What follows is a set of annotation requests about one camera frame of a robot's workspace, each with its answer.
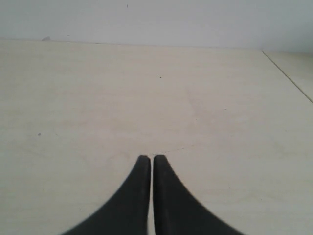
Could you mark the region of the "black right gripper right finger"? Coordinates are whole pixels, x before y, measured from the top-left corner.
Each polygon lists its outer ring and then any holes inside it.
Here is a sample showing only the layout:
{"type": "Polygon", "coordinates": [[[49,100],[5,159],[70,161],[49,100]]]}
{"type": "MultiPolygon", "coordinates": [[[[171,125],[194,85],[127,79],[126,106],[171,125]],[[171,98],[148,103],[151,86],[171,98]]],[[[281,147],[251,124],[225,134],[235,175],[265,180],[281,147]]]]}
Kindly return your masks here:
{"type": "Polygon", "coordinates": [[[188,191],[164,155],[156,155],[153,160],[153,210],[157,235],[242,234],[188,191]]]}

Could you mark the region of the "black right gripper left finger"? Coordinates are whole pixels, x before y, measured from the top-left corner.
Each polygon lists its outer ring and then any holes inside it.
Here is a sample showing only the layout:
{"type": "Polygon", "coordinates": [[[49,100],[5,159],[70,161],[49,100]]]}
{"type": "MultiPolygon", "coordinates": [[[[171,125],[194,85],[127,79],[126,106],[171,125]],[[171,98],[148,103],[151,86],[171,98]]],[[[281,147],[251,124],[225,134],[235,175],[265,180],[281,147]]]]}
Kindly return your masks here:
{"type": "Polygon", "coordinates": [[[151,160],[140,155],[115,194],[66,235],[147,235],[151,160]]]}

